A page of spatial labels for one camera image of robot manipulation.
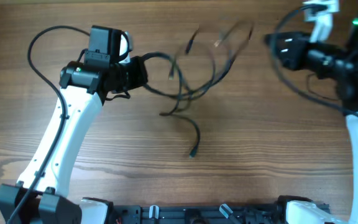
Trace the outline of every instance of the cable connector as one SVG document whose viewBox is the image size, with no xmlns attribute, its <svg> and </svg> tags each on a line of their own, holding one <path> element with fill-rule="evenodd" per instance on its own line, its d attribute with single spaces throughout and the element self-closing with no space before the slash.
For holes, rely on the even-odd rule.
<svg viewBox="0 0 358 224">
<path fill-rule="evenodd" d="M 312 4 L 319 5 L 321 8 L 305 10 L 305 22 L 315 22 L 309 42 L 324 42 L 333 29 L 333 13 L 339 12 L 339 0 L 310 0 L 303 3 L 303 5 Z"/>
</svg>

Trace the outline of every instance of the tangled cable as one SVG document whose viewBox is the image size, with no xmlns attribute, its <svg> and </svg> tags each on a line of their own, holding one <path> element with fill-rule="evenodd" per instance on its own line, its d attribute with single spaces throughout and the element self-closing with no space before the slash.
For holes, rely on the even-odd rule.
<svg viewBox="0 0 358 224">
<path fill-rule="evenodd" d="M 228 39 L 228 37 L 236 30 L 240 27 L 241 24 L 245 23 L 246 21 L 238 21 L 236 22 L 223 36 L 221 39 L 219 39 L 218 41 L 215 42 L 215 47 L 218 47 L 219 45 L 225 43 Z M 234 61 L 236 60 L 236 58 L 238 57 L 238 55 L 241 53 L 241 51 L 246 48 L 248 46 L 248 43 L 252 37 L 253 31 L 254 31 L 254 23 L 251 22 L 250 24 L 250 29 L 249 29 L 249 33 L 247 38 L 242 41 L 239 45 L 239 48 L 232 54 L 230 48 L 227 46 L 227 52 L 228 52 L 228 60 L 223 68 L 222 71 L 220 72 L 216 72 L 216 62 L 215 59 L 213 57 L 212 52 L 210 51 L 209 48 L 206 48 L 208 51 L 208 56 L 211 59 L 211 64 L 212 64 L 212 75 L 211 78 L 203 85 L 201 85 L 199 88 L 196 89 L 191 89 L 190 86 L 188 85 L 188 82 L 186 81 L 185 77 L 183 76 L 183 73 L 181 72 L 178 64 L 177 64 L 177 60 L 178 60 L 178 56 L 180 53 L 184 53 L 185 55 L 188 55 L 190 53 L 190 50 L 193 46 L 193 44 L 195 43 L 195 38 L 196 36 L 204 29 L 204 27 L 200 27 L 199 29 L 197 29 L 194 34 L 191 36 L 191 39 L 189 40 L 189 42 L 184 46 L 184 47 L 180 47 L 180 49 L 176 52 L 176 54 L 174 55 L 174 57 L 169 56 L 168 54 L 162 53 L 162 52 L 152 52 L 152 53 L 147 53 L 145 55 L 142 56 L 142 59 L 144 61 L 149 60 L 151 58 L 162 58 L 165 60 L 168 60 L 171 64 L 172 67 L 170 69 L 170 72 L 168 74 L 168 78 L 169 79 L 173 79 L 174 77 L 174 73 L 175 71 L 178 74 L 178 79 L 179 79 L 179 91 L 178 94 L 168 94 L 168 93 L 164 93 L 160 90 L 157 90 L 153 87 L 151 87 L 150 85 L 146 84 L 144 85 L 144 88 L 148 91 L 150 91 L 151 93 L 155 93 L 157 95 L 160 96 L 166 96 L 168 98 L 171 98 L 173 100 L 176 100 L 175 106 L 173 107 L 172 110 L 170 110 L 169 112 L 161 112 L 160 116 L 173 116 L 179 119 L 183 119 L 186 120 L 188 122 L 190 122 L 195 130 L 196 130 L 196 135 L 197 135 L 197 139 L 196 139 L 196 144 L 193 146 L 192 150 L 189 153 L 189 157 L 193 158 L 196 156 L 197 151 L 198 151 L 198 146 L 200 144 L 200 140 L 201 140 L 201 131 L 200 128 L 198 127 L 197 123 L 195 121 L 193 121 L 190 118 L 187 118 L 186 116 L 182 116 L 179 115 L 177 113 L 182 112 L 187 110 L 190 107 L 190 104 L 193 100 L 197 100 L 199 98 L 201 98 L 203 95 L 205 95 L 205 93 L 214 85 L 216 85 L 217 83 L 219 83 L 230 71 Z M 179 108 L 179 104 L 181 101 L 186 101 L 186 106 L 184 108 Z"/>
</svg>

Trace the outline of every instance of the green led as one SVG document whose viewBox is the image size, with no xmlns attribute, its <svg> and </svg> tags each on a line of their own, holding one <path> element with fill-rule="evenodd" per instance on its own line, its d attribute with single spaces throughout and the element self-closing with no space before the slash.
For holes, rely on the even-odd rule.
<svg viewBox="0 0 358 224">
<path fill-rule="evenodd" d="M 358 18 L 353 19 L 352 23 L 353 25 L 358 26 Z"/>
</svg>

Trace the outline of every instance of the brown wood surface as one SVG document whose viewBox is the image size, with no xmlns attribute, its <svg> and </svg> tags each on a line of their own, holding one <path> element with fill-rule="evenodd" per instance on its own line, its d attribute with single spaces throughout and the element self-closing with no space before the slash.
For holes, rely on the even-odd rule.
<svg viewBox="0 0 358 224">
<path fill-rule="evenodd" d="M 0 184 L 13 184 L 24 170 L 57 100 L 27 64 L 28 44 L 39 31 L 60 24 L 86 30 L 93 24 L 116 27 L 132 34 L 132 55 L 142 55 L 174 53 L 198 24 L 252 19 L 256 29 L 249 48 L 224 81 L 184 113 L 201 128 L 196 158 L 188 158 L 193 128 L 158 116 L 174 102 L 139 88 L 130 100 L 107 102 L 91 125 L 75 163 L 69 199 L 98 197 L 116 205 L 219 205 L 273 202 L 289 194 L 329 203 L 334 214 L 347 218 L 352 156 L 344 118 L 279 83 L 262 44 L 263 35 L 272 31 L 288 6 L 299 4 L 246 0 L 0 6 Z M 357 10 L 356 1 L 342 5 L 333 42 L 345 42 Z M 298 17 L 287 30 L 310 27 Z M 45 34 L 35 45 L 33 61 L 57 85 L 62 67 L 77 58 L 87 41 L 68 30 Z M 209 76 L 202 55 L 183 61 L 194 86 Z M 177 82 L 167 78 L 167 62 L 155 59 L 146 66 L 150 85 L 177 90 Z M 288 76 L 304 88 L 305 74 Z M 333 86 L 313 82 L 313 88 L 326 95 L 332 95 Z"/>
</svg>

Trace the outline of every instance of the wooden table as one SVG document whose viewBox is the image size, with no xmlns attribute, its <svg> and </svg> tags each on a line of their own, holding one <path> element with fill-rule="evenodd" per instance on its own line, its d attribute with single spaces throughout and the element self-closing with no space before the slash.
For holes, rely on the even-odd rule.
<svg viewBox="0 0 358 224">
<path fill-rule="evenodd" d="M 91 125 L 73 169 L 69 199 L 219 205 L 299 195 L 329 203 L 333 214 L 347 218 L 352 154 L 344 118 L 279 83 L 262 43 L 288 6 L 298 5 L 298 0 L 0 5 L 0 184 L 14 184 L 25 169 L 57 100 L 27 64 L 27 48 L 36 33 L 61 24 L 86 30 L 97 24 L 128 30 L 135 45 L 131 55 L 157 50 L 172 54 L 199 24 L 252 19 L 256 28 L 249 48 L 223 82 L 184 113 L 201 128 L 196 158 L 188 158 L 193 128 L 158 115 L 174 102 L 139 88 L 130 100 L 107 102 Z M 342 5 L 333 42 L 345 42 L 357 10 L 357 2 Z M 311 26 L 300 17 L 288 24 L 287 30 L 299 29 Z M 77 58 L 87 41 L 72 31 L 53 31 L 36 43 L 33 61 L 57 85 L 62 67 Z M 205 82 L 210 70 L 200 55 L 183 62 L 194 86 Z M 150 85 L 177 91 L 177 81 L 168 80 L 167 62 L 155 59 L 146 66 Z M 305 74 L 288 76 L 305 88 Z M 332 95 L 333 82 L 316 82 L 316 91 Z"/>
</svg>

